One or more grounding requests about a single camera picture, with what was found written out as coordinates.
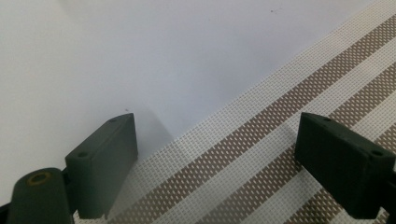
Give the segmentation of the striped woven placemat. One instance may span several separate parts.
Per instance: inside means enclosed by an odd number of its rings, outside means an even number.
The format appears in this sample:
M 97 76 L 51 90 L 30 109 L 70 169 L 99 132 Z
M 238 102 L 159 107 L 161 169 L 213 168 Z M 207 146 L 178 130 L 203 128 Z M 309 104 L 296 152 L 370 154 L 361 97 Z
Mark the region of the striped woven placemat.
M 304 112 L 396 153 L 396 0 L 374 0 L 139 162 L 108 217 L 76 224 L 385 224 L 350 217 L 296 162 Z

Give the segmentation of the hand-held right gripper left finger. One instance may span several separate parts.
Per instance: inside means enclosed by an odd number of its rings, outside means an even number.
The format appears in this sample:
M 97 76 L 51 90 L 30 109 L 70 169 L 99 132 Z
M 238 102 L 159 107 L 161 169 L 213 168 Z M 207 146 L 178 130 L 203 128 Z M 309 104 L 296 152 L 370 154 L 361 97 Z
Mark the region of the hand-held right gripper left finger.
M 132 113 L 109 119 L 65 157 L 73 207 L 81 218 L 109 213 L 137 157 Z

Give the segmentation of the white table cover sheet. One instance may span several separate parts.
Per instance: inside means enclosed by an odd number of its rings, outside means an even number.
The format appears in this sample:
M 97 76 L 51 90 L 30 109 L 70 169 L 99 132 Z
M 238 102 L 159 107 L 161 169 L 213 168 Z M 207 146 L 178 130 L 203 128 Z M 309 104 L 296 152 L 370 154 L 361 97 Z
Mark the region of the white table cover sheet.
M 150 155 L 373 0 L 0 0 L 0 204 L 104 121 Z

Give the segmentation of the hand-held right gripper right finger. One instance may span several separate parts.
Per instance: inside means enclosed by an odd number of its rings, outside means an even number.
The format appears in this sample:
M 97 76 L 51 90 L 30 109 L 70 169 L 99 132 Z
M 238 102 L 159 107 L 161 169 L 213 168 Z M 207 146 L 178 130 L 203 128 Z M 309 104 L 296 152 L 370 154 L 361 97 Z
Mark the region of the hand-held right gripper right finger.
M 396 154 L 333 119 L 300 117 L 295 159 L 356 219 L 396 219 Z

